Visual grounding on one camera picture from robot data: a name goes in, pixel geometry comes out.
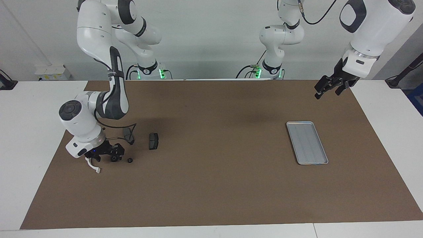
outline small black cap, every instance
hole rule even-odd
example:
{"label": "small black cap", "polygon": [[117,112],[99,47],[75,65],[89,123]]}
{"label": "small black cap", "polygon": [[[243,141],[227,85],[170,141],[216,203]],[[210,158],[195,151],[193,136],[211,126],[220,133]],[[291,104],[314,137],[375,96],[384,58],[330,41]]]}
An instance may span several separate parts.
{"label": "small black cap", "polygon": [[64,121],[70,121],[81,112],[82,104],[72,100],[64,103],[59,109],[59,116]]}

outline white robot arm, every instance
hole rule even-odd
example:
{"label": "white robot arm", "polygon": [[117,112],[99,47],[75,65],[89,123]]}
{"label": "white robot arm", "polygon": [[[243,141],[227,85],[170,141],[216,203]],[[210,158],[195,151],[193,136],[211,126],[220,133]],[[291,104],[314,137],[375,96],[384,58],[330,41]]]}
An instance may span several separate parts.
{"label": "white robot arm", "polygon": [[298,5],[298,0],[282,0],[278,15],[284,24],[266,26],[260,31],[260,41],[266,47],[264,59],[259,64],[262,77],[277,78],[285,56],[282,45],[298,44],[304,38]]}
{"label": "white robot arm", "polygon": [[315,97],[338,87],[336,94],[367,77],[373,64],[413,18],[413,0],[349,0],[340,14],[341,25],[353,33],[332,76],[324,75],[316,84]]}
{"label": "white robot arm", "polygon": [[132,0],[78,0],[77,42],[79,47],[95,61],[107,67],[109,91],[85,91],[74,100],[64,103],[59,116],[65,128],[74,135],[66,145],[68,152],[78,158],[100,160],[99,155],[111,155],[112,161],[121,159],[124,148],[120,144],[110,145],[94,115],[120,119],[129,109],[124,85],[124,73],[119,51],[112,46],[112,25],[120,25],[119,40],[136,54],[138,63],[149,64],[152,52],[137,50],[134,39],[145,45],[158,44],[160,32],[139,16]]}
{"label": "white robot arm", "polygon": [[137,68],[142,79],[162,78],[160,70],[164,69],[164,65],[157,61],[150,47],[150,45],[160,43],[161,37],[146,41],[146,39],[136,37],[123,29],[115,30],[115,34],[118,40],[131,49],[137,57]]}

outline brown work surface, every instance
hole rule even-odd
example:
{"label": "brown work surface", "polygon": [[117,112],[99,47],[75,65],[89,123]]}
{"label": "brown work surface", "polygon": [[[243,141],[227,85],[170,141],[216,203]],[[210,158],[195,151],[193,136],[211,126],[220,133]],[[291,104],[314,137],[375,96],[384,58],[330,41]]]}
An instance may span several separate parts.
{"label": "brown work surface", "polygon": [[[103,120],[138,123],[125,159],[103,156],[96,174],[65,133],[21,229],[423,220],[351,91],[316,100],[315,83],[127,82],[129,113]],[[297,164],[286,122],[305,120],[329,164]]]}

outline metal tray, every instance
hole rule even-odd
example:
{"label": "metal tray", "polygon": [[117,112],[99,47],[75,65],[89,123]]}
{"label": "metal tray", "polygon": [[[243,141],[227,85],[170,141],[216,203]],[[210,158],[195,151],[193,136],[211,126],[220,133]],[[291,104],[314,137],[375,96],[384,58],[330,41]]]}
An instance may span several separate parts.
{"label": "metal tray", "polygon": [[299,164],[329,162],[313,122],[287,122],[286,126]]}

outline black cable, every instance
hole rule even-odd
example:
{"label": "black cable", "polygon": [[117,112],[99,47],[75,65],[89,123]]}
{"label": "black cable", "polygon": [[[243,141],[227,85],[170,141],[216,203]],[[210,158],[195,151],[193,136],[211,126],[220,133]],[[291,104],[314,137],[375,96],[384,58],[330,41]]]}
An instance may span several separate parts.
{"label": "black cable", "polygon": [[[420,65],[422,65],[422,64],[423,64],[423,62],[421,62],[421,63],[420,63],[419,65],[417,65],[416,67],[411,68],[410,72],[411,72],[411,71],[413,71],[413,70],[415,70],[416,68],[420,67]],[[385,79],[385,80],[391,79],[391,78],[393,78],[393,77],[398,77],[398,76],[399,76],[399,75],[395,75],[395,76],[389,77],[389,78],[387,78],[387,79]]]}
{"label": "black cable", "polygon": [[106,138],[106,141],[113,141],[113,140],[124,140],[127,141],[125,138],[123,137],[113,137],[113,138]]}
{"label": "black cable", "polygon": [[105,123],[103,123],[103,122],[99,121],[99,119],[98,119],[98,117],[97,117],[97,114],[96,114],[96,113],[97,113],[97,108],[96,108],[96,109],[94,109],[94,118],[96,119],[97,123],[99,123],[100,125],[103,125],[103,126],[105,126],[105,127],[112,128],[112,129],[124,129],[124,128],[130,128],[130,127],[132,127],[132,129],[131,129],[131,128],[129,129],[129,138],[131,138],[131,137],[132,137],[132,134],[133,134],[133,132],[134,132],[134,130],[135,130],[135,127],[137,126],[137,124],[136,124],[136,123],[134,123],[134,124],[132,124],[132,125],[129,125],[129,126],[114,127],[114,126],[110,126],[110,125],[107,125],[107,124],[105,124]]}
{"label": "black cable", "polygon": [[245,66],[244,68],[242,68],[242,69],[238,72],[238,74],[236,75],[236,78],[238,78],[238,77],[239,77],[239,75],[241,74],[241,72],[242,72],[242,71],[244,71],[244,69],[246,69],[246,68],[252,68],[252,67],[251,67],[251,65],[247,65],[247,66]]}
{"label": "black cable", "polygon": [[333,7],[333,5],[335,4],[335,2],[336,2],[337,0],[334,0],[333,1],[333,3],[330,5],[330,7],[327,9],[327,11],[325,12],[325,14],[319,19],[319,21],[317,21],[317,22],[309,22],[306,18],[305,18],[305,14],[304,14],[304,10],[300,7],[300,11],[301,11],[301,15],[302,15],[302,17],[303,17],[303,19],[304,19],[304,21],[307,23],[307,24],[310,24],[310,25],[316,25],[317,23],[319,23],[319,22],[321,22],[322,20],[323,20],[323,18],[325,18],[325,16],[327,15],[327,13],[330,11],[330,9]]}
{"label": "black cable", "polygon": [[247,73],[245,74],[244,78],[247,78],[247,74],[249,74],[249,73],[254,73],[254,70],[251,70],[251,71],[247,72]]}
{"label": "black cable", "polygon": [[421,62],[419,65],[417,65],[416,67],[414,67],[414,68],[411,68],[411,71],[413,71],[413,70],[415,70],[416,68],[418,68],[418,67],[420,67],[420,65],[422,65],[423,64],[423,62]]}
{"label": "black cable", "polygon": [[281,69],[281,70],[283,70],[283,76],[282,76],[282,80],[283,80],[283,78],[285,78],[285,69]]}
{"label": "black cable", "polygon": [[260,60],[263,58],[264,54],[266,54],[266,51],[267,51],[267,50],[264,50],[263,54],[261,55],[260,59],[257,61],[257,63],[256,63],[256,64],[260,63]]}
{"label": "black cable", "polygon": [[129,80],[132,80],[132,79],[131,79],[131,75],[132,75],[132,73],[137,73],[137,74],[138,74],[138,71],[137,71],[137,70],[133,70],[133,71],[131,71],[131,72],[129,73]]}
{"label": "black cable", "polygon": [[125,80],[128,80],[129,71],[130,71],[133,67],[136,67],[136,66],[135,66],[135,65],[131,65],[131,66],[128,68],[128,70],[126,71],[126,77],[125,77]]}
{"label": "black cable", "polygon": [[12,81],[12,78],[8,75],[8,74],[6,74],[6,72],[4,72],[3,70],[1,70],[0,69],[0,71],[4,74],[4,75],[6,75],[9,79],[10,79],[10,81]]}
{"label": "black cable", "polygon": [[170,78],[173,79],[172,72],[170,70],[165,69],[165,70],[163,70],[163,72],[169,72],[170,73]]}

